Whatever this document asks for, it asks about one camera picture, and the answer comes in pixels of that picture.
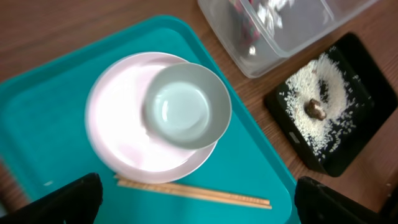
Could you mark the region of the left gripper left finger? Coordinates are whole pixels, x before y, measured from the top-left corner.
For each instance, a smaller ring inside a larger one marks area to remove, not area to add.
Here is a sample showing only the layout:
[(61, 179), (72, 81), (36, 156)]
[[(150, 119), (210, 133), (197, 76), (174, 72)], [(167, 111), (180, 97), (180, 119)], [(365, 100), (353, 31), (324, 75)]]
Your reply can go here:
[(93, 224), (102, 202), (101, 179), (92, 172), (1, 217), (1, 224)]

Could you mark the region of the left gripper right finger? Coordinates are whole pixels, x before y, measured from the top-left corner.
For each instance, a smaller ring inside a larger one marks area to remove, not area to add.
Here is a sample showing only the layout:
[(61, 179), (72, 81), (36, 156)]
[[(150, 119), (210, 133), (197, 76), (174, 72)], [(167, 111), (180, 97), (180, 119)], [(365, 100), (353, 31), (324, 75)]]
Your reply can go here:
[(294, 203), (303, 224), (397, 223), (397, 189), (376, 213), (307, 176), (299, 178)]

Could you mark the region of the brown food piece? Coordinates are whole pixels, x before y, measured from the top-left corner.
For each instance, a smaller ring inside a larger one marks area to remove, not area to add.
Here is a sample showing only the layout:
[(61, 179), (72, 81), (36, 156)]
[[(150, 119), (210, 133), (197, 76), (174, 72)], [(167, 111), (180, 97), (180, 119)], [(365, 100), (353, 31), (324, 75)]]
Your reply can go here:
[(313, 98), (304, 103), (304, 111), (310, 118), (317, 119), (319, 121), (323, 121), (327, 117), (327, 114), (321, 107), (320, 102)]

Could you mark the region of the white rice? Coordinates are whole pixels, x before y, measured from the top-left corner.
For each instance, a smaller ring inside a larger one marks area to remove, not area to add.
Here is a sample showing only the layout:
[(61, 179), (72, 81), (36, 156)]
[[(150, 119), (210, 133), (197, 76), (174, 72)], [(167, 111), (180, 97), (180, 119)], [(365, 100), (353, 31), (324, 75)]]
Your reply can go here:
[[(303, 137), (311, 155), (324, 163), (358, 130), (373, 99), (341, 49), (330, 47), (288, 77), (277, 89), (277, 102)], [(310, 118), (304, 103), (320, 102), (327, 117)]]

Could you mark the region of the grey bowl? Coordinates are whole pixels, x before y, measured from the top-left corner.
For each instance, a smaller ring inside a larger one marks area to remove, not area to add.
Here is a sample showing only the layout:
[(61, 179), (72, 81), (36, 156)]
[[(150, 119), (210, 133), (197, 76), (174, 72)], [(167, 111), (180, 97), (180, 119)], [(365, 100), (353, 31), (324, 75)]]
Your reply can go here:
[(143, 102), (148, 128), (165, 142), (196, 150), (216, 143), (232, 117), (229, 91), (209, 68), (177, 63), (150, 81)]

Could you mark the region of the red snack wrapper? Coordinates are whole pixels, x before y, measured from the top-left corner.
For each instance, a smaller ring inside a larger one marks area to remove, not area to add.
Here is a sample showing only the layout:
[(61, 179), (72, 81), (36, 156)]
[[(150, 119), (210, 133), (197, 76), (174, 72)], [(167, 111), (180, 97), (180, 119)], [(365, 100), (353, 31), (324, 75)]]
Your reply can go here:
[(240, 28), (239, 42), (241, 45), (249, 46), (259, 39), (260, 33), (253, 19), (244, 8), (242, 0), (229, 0), (238, 17)]

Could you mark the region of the white tissue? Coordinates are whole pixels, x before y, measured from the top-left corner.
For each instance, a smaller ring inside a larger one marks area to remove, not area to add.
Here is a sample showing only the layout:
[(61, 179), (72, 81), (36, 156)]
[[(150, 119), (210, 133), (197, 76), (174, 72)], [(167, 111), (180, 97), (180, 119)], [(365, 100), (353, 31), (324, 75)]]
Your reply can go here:
[(247, 12), (249, 21), (248, 55), (256, 55), (254, 43), (262, 36), (277, 54), (281, 57), (290, 57), (292, 54), (282, 50), (276, 43), (275, 30), (284, 28), (280, 12), (286, 6), (292, 7), (295, 0), (261, 0), (241, 3)]

